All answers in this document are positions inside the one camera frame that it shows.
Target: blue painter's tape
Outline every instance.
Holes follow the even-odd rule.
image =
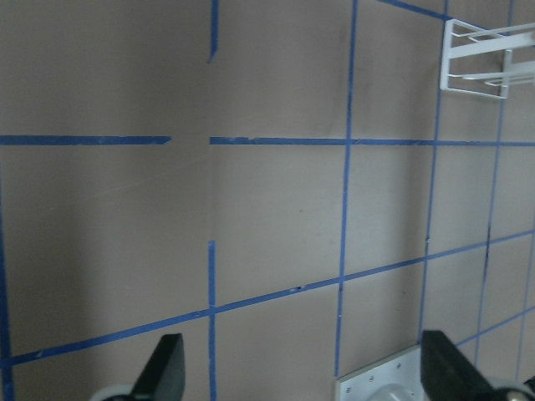
[[[219,0],[211,0],[211,22],[210,22],[210,58],[208,63],[212,63],[216,57],[219,47]]]
[[[347,215],[349,196],[349,172],[351,170],[351,146],[353,129],[353,102],[354,102],[354,60],[357,38],[357,17],[359,13],[359,1],[353,0],[351,8],[351,39],[349,41],[349,73],[347,83],[347,104],[345,115],[345,156],[344,177],[342,189],[342,223],[340,232],[340,259],[339,259],[339,289],[338,306],[336,311],[336,338],[334,345],[334,376],[339,376],[340,347],[342,337],[342,317],[344,312],[344,278],[345,278],[345,247],[347,235]]]
[[[10,359],[11,331],[9,327],[8,282],[6,277],[6,258],[3,245],[2,195],[0,194],[0,357]],[[13,368],[2,369],[2,389],[4,401],[15,399],[13,389]]]
[[[415,265],[416,263],[422,263],[424,260],[425,258],[422,256],[422,257],[417,257],[415,259],[409,259],[408,261],[400,261],[398,263],[392,263],[391,265],[364,270],[363,272],[348,274],[345,276],[345,281],[348,282],[349,280],[355,280],[357,278],[373,276],[374,274],[389,272],[391,270],[400,269],[406,266],[412,266],[412,265]]]
[[[535,216],[533,217],[533,229],[535,230]],[[531,246],[529,249],[529,259],[527,260],[527,277],[526,277],[526,285],[524,286],[524,303],[523,303],[523,309],[524,311],[528,308],[529,305],[529,296],[531,295],[531,287],[532,287],[532,271],[533,271],[533,253],[535,252],[535,235],[532,235],[531,240]],[[522,324],[520,327],[520,339],[518,341],[518,349],[517,349],[517,370],[515,372],[515,380],[519,380],[520,376],[520,367],[522,362],[522,349],[524,346],[524,333],[526,331],[526,316],[522,316]]]
[[[448,11],[448,0],[444,1],[444,14]],[[440,86],[440,77],[436,80],[436,106],[435,106],[435,124],[433,126],[433,155],[431,158],[431,178],[429,185],[429,199],[427,201],[427,222],[425,225],[425,245],[424,245],[424,268],[421,281],[420,294],[420,312],[418,315],[418,340],[421,341],[421,335],[424,329],[425,319],[425,296],[427,292],[427,273],[429,270],[429,247],[431,244],[431,221],[433,217],[433,206],[435,204],[435,182],[436,182],[436,159],[438,157],[438,142],[441,130],[441,107],[442,107],[442,92]]]
[[[495,240],[492,240],[491,243],[510,241],[512,239],[515,239],[515,238],[518,238],[518,237],[521,237],[521,236],[531,235],[534,232],[535,231],[533,231],[533,230],[523,231],[523,232],[520,232],[520,233],[517,233],[517,234],[510,235],[510,236],[504,236],[504,237],[501,237],[501,238],[497,238]],[[437,253],[435,255],[430,255],[429,258],[436,259],[436,258],[439,258],[439,257],[448,256],[448,255],[452,255],[452,254],[455,254],[455,253],[469,251],[470,249],[475,249],[475,248],[481,247],[481,246],[485,246],[485,244],[484,243],[478,243],[478,244],[474,244],[472,246],[464,246],[464,247],[461,247],[461,248],[456,248],[454,250],[444,251],[444,252],[441,252],[441,253]],[[418,257],[416,259],[410,259],[408,261],[402,261],[402,262],[399,262],[399,263],[394,263],[394,264],[378,267],[378,268],[375,268],[375,269],[370,269],[370,270],[367,270],[365,272],[358,272],[358,273],[346,275],[344,277],[344,281],[346,282],[346,281],[349,281],[349,280],[354,280],[354,279],[357,279],[357,278],[367,277],[367,276],[371,276],[371,275],[378,274],[378,273],[381,273],[381,272],[387,272],[387,271],[391,271],[391,270],[394,270],[394,269],[397,269],[397,268],[402,268],[404,266],[414,265],[416,263],[423,262],[424,259],[425,259],[424,257]],[[213,274],[212,277],[214,277],[214,280],[215,280],[215,257],[212,260],[214,261],[214,264],[213,264],[213,266],[214,266],[214,269],[213,269],[214,274]],[[65,354],[65,353],[72,353],[72,352],[80,351],[80,350],[83,350],[83,349],[86,349],[86,348],[97,347],[99,345],[103,345],[103,344],[106,344],[106,343],[111,343],[113,341],[118,341],[118,340],[121,340],[121,339],[124,339],[124,338],[133,337],[133,336],[136,336],[136,335],[139,335],[139,334],[143,334],[143,333],[146,333],[146,332],[151,332],[151,331],[158,330],[158,329],[161,329],[161,328],[169,327],[169,326],[172,326],[172,325],[175,325],[175,324],[179,324],[179,323],[182,323],[182,322],[189,322],[191,320],[196,320],[196,319],[200,319],[200,318],[204,318],[204,317],[214,316],[214,315],[217,315],[219,313],[229,312],[231,310],[235,310],[235,309],[238,309],[238,308],[241,308],[241,307],[249,307],[249,306],[252,306],[252,305],[255,305],[255,304],[258,304],[258,303],[271,301],[271,300],[278,299],[278,298],[281,298],[281,297],[288,297],[288,296],[291,296],[293,294],[298,294],[300,292],[313,291],[315,289],[322,288],[322,287],[339,285],[339,283],[340,283],[340,277],[334,277],[334,278],[331,278],[331,279],[328,279],[328,280],[323,280],[321,282],[314,282],[314,283],[306,284],[306,285],[299,286],[299,287],[289,288],[289,289],[282,290],[282,291],[279,291],[279,292],[272,292],[270,294],[261,295],[259,297],[252,297],[252,298],[245,299],[245,300],[242,300],[242,301],[229,303],[227,305],[223,305],[223,306],[220,306],[220,307],[214,307],[214,308],[204,309],[204,310],[200,310],[200,311],[196,311],[196,312],[186,313],[186,314],[183,314],[183,315],[180,315],[180,316],[177,316],[177,317],[171,317],[171,318],[168,318],[168,319],[165,319],[165,320],[161,320],[161,321],[158,321],[158,322],[148,323],[148,324],[145,324],[145,325],[142,325],[142,326],[133,327],[133,328],[130,328],[130,329],[127,329],[127,330],[123,330],[123,331],[120,331],[120,332],[114,332],[114,333],[107,334],[107,335],[104,335],[104,336],[101,336],[101,337],[91,338],[91,339],[80,341],[80,342],[77,342],[77,343],[69,343],[69,344],[64,344],[64,345],[61,345],[61,346],[58,346],[58,347],[54,347],[54,348],[46,348],[46,349],[43,349],[43,350],[39,350],[39,351],[32,352],[32,353],[25,353],[23,355],[18,355],[18,356],[11,357],[11,358],[2,358],[0,360],[0,368],[1,369],[5,369],[5,368],[8,368],[8,367],[11,367],[11,366],[14,366],[14,365],[19,365],[19,364],[22,364],[22,363],[28,363],[28,362],[36,361],[36,360],[39,360],[39,359],[55,357],[55,356],[62,355],[62,354]],[[533,310],[535,310],[535,307],[527,309],[526,312],[531,312]]]
[[[216,242],[208,242],[208,308],[210,326],[208,328],[208,370],[210,372],[210,400],[217,401],[216,366]]]
[[[483,314],[484,308],[486,305],[487,299],[487,277],[488,277],[488,264],[489,264],[489,251],[491,247],[491,233],[492,233],[492,221],[494,218],[494,205],[496,199],[496,188],[497,188],[497,174],[500,160],[500,144],[502,142],[502,127],[503,127],[503,115],[504,115],[505,102],[500,100],[500,111],[498,115],[498,125],[497,125],[497,143],[496,152],[494,154],[494,168],[492,172],[492,188],[491,188],[491,204],[488,211],[487,219],[487,249],[485,251],[485,264],[483,267],[483,278],[481,285],[481,293],[479,296],[479,312],[477,315],[477,333],[480,335],[476,338],[476,351],[474,356],[474,365],[477,367],[479,363],[479,350],[480,350],[480,337],[482,333],[483,325]]]
[[[208,307],[216,306],[216,242],[208,242]]]
[[[513,322],[514,320],[520,318],[520,317],[524,317],[526,316],[528,313],[531,313],[531,312],[534,312],[535,311],[535,307],[530,307],[528,309],[526,309],[525,311],[523,312],[520,312],[520,313],[517,313],[516,315],[513,315],[511,317],[508,317],[507,319],[499,322],[499,323],[496,323],[495,325],[493,326],[490,326],[488,328],[486,328],[485,330],[482,330],[479,334],[474,334],[473,336],[470,336],[468,338],[465,338],[464,340],[460,341],[457,343],[457,347],[460,347],[461,345],[464,345],[466,343],[469,343],[470,341],[474,341],[478,338],[480,338],[481,336],[485,335],[485,334],[488,334],[490,332],[493,332],[494,330],[496,330],[497,328],[500,328],[502,326],[505,326],[506,324],[510,323],[510,322]]]
[[[507,26],[512,26],[512,16],[515,13],[515,0],[509,0],[509,14],[507,16]]]
[[[170,136],[0,135],[5,146],[165,145]]]
[[[329,138],[246,138],[212,136],[210,145],[323,145],[345,146],[346,140]]]
[[[337,138],[248,138],[212,136],[210,145],[307,145],[346,146],[476,146],[533,147],[535,142],[500,142],[488,140],[396,140],[396,139],[337,139]]]
[[[427,8],[422,8],[422,7],[415,6],[413,4],[409,4],[409,3],[406,3],[406,2],[401,2],[400,0],[378,0],[378,1],[381,2],[381,3],[387,3],[387,4],[390,4],[392,6],[403,8],[405,10],[409,10],[409,11],[412,11],[414,13],[423,14],[423,15],[426,15],[428,17],[438,18],[438,19],[441,19],[442,21],[446,21],[448,19],[451,19],[451,17],[449,17],[449,16],[447,16],[445,14],[440,14],[440,13],[437,13],[435,11],[428,10]]]
[[[173,326],[178,323],[189,322],[190,320],[200,319],[202,317],[208,317],[209,315],[210,315],[210,311],[207,309],[204,309],[204,310],[200,310],[196,312],[186,313],[184,315],[180,315],[177,317],[170,317],[168,319],[160,320],[158,322],[148,323],[142,326],[129,328],[126,330],[122,330],[120,332],[113,332],[111,334],[106,334],[104,336],[90,338],[88,340],[79,341],[76,343],[68,343],[68,344],[60,345],[60,346],[53,347],[53,348],[46,348],[40,351],[35,351],[32,353],[25,353],[22,355],[11,357],[11,359],[3,359],[0,362],[0,368],[4,369],[5,367],[8,367],[8,366],[19,365],[21,363],[32,362],[32,361],[36,361],[39,359],[55,357],[55,356],[62,355],[65,353],[72,353],[72,352],[81,351],[87,348],[97,347],[99,345],[112,343],[113,341],[122,340],[124,338],[134,337],[139,334],[143,334],[145,332],[152,332],[160,328]]]
[[[289,288],[287,290],[271,292],[269,294],[260,295],[258,297],[252,297],[241,301],[231,302],[226,305],[221,305],[220,307],[217,307],[217,313],[229,312],[233,311],[234,309],[239,309],[241,307],[250,307],[258,303],[272,301],[274,299],[287,297],[294,294],[299,294],[300,292],[312,291],[321,287],[333,286],[335,284],[339,284],[338,277],[323,280],[321,282],[314,282],[312,284],[307,284],[304,286]]]

